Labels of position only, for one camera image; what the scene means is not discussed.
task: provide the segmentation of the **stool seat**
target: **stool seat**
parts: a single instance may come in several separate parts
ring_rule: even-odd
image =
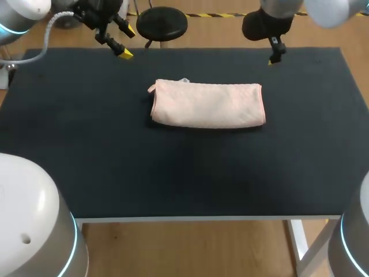
[[[138,33],[154,42],[168,42],[182,36],[188,28],[187,18],[180,10],[170,7],[154,7],[137,18]]]

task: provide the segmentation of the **wooden floor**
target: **wooden floor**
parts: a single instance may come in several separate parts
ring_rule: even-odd
[[[259,7],[259,0],[153,0],[153,4],[186,13],[247,13]],[[148,7],[147,1],[138,0],[138,5],[141,11]],[[130,21],[135,26],[135,18]],[[288,47],[340,47],[368,104],[368,23],[367,17],[355,17],[339,28],[326,30],[308,17],[296,17],[283,40]],[[269,47],[267,41],[247,41],[241,25],[242,18],[190,18],[187,33],[168,46]],[[10,52],[19,54],[41,47],[44,27],[45,23],[40,23],[10,45]],[[110,32],[128,48],[143,47],[146,42],[140,36],[130,40],[116,27]],[[94,41],[93,32],[83,26],[53,30],[50,46],[101,47]],[[5,93],[0,91],[0,104]],[[324,220],[304,221],[309,243],[324,224]],[[89,277],[295,276],[282,221],[92,224],[85,226],[84,234],[91,259]],[[328,276],[326,267],[323,265],[313,276]]]

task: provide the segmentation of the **screw hole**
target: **screw hole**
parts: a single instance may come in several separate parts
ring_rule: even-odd
[[[21,234],[21,239],[24,244],[30,244],[31,238],[27,234]]]

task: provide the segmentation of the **black table surface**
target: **black table surface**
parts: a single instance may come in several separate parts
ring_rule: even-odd
[[[39,164],[77,218],[339,215],[369,170],[369,113],[336,48],[51,49],[21,66],[0,152]],[[266,124],[166,128],[155,79],[260,83]]]

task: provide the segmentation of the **pink towel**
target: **pink towel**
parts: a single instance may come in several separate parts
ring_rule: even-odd
[[[263,125],[259,84],[195,84],[156,80],[152,119],[171,126],[232,129]]]

